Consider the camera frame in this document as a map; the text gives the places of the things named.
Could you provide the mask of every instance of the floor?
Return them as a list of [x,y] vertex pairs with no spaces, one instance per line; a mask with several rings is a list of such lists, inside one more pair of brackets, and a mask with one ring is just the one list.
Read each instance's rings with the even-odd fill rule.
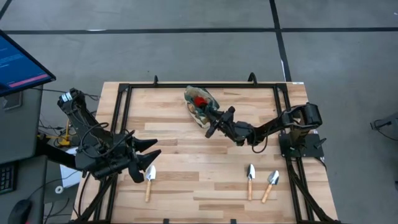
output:
[[[5,5],[0,29],[14,33],[57,76],[45,88],[100,94],[105,81],[149,81],[154,75],[164,81],[241,81],[250,72],[259,81],[305,82],[324,122],[319,132],[328,139],[324,150],[339,219],[398,219],[398,144],[369,125],[398,111],[398,1],[0,0],[0,5]],[[253,29],[172,30],[206,27]],[[44,93],[42,117],[63,126],[66,116],[57,98]],[[89,101],[89,109],[96,102]],[[51,171],[47,179],[59,175]],[[68,197],[62,214],[70,213],[76,188],[55,195],[55,186],[46,188],[46,202],[55,202],[52,213]],[[54,217],[49,223],[66,220]]]

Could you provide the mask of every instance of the small shovel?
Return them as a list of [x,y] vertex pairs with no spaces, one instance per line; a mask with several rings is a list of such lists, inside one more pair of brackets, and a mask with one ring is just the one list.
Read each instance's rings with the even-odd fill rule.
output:
[[147,192],[145,194],[145,202],[149,202],[149,197],[150,197],[150,186],[152,185],[152,180],[156,178],[156,168],[155,166],[151,165],[146,174],[146,179],[148,180],[147,184]]
[[252,180],[256,177],[256,170],[254,169],[253,164],[250,164],[248,167],[248,200],[252,199]]
[[269,192],[271,192],[272,186],[273,185],[277,185],[278,184],[278,180],[279,180],[279,172],[277,170],[275,170],[271,174],[269,174],[269,177],[268,177],[269,184],[268,184],[266,193],[264,194],[264,196],[263,196],[263,198],[261,200],[262,203],[266,202],[267,197],[269,195]]

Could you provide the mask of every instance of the keyboard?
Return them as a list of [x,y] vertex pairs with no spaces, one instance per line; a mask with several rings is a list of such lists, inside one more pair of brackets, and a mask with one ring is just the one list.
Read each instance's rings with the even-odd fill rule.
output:
[[15,162],[0,165],[0,194],[13,192],[16,189],[16,167]]

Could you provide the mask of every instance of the wooden handle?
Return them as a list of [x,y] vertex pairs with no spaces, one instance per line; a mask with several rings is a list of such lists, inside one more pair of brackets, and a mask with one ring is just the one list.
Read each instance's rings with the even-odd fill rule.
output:
[[251,179],[249,179],[249,183],[248,183],[248,200],[252,199],[252,183],[251,183]]
[[261,199],[262,203],[266,202],[269,192],[271,192],[271,188],[272,188],[272,184],[269,184],[267,187],[266,193],[264,194],[263,198]]
[[152,182],[148,180],[147,184],[147,193],[145,194],[145,202],[149,202],[149,196],[150,196],[150,186],[152,185]]

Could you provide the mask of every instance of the red object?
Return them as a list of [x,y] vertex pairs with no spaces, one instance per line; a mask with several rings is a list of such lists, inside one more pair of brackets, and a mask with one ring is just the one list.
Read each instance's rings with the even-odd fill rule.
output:
[[197,96],[193,99],[193,103],[195,104],[196,107],[202,107],[207,105],[207,101],[200,96]]
[[30,82],[34,82],[34,81],[37,81],[37,80],[40,80],[40,79],[43,79],[43,78],[47,78],[48,76],[49,75],[47,75],[47,74],[43,74],[43,75],[39,75],[39,76],[36,76],[36,77],[33,77],[33,78],[28,78],[26,80],[19,81],[19,82],[16,82],[16,83],[11,83],[11,84],[8,84],[8,85],[11,88],[14,88],[14,87],[26,84],[26,83],[30,83]]

